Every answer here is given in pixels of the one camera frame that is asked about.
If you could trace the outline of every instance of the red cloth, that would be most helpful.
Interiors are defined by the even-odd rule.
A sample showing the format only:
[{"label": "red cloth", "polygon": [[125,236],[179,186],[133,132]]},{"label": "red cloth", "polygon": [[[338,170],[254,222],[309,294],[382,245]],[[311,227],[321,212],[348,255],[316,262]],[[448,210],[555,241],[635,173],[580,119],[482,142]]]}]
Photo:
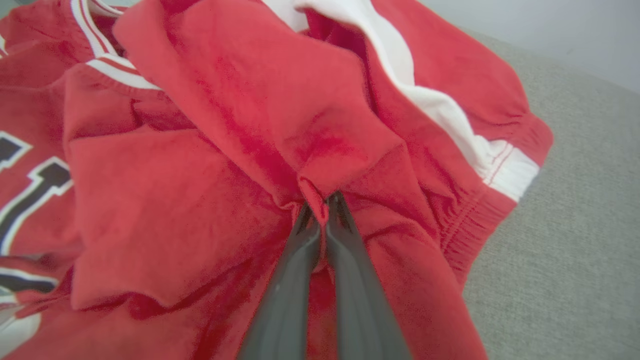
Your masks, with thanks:
[{"label": "red cloth", "polygon": [[[15,181],[0,204],[48,156],[74,184],[12,240],[11,255],[47,253],[61,284],[20,298],[16,317],[40,326],[7,359],[233,358],[300,205],[324,222],[335,190],[415,358],[486,358],[461,287],[552,142],[502,60],[412,0],[301,3],[304,33],[258,2],[143,0],[115,27],[134,68],[78,16],[108,8],[58,4],[75,6],[75,46],[94,59],[35,93],[0,88],[0,111],[22,115],[0,130],[52,144],[0,173]],[[324,264],[311,359],[337,356]]]}]

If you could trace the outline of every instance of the gray couch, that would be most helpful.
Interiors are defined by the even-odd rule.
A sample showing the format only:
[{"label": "gray couch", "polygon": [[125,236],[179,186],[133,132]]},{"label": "gray couch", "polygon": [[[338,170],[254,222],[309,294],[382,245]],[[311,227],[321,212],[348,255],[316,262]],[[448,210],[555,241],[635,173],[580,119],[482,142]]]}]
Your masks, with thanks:
[{"label": "gray couch", "polygon": [[489,358],[640,359],[640,95],[471,35],[555,135],[465,288]]}]

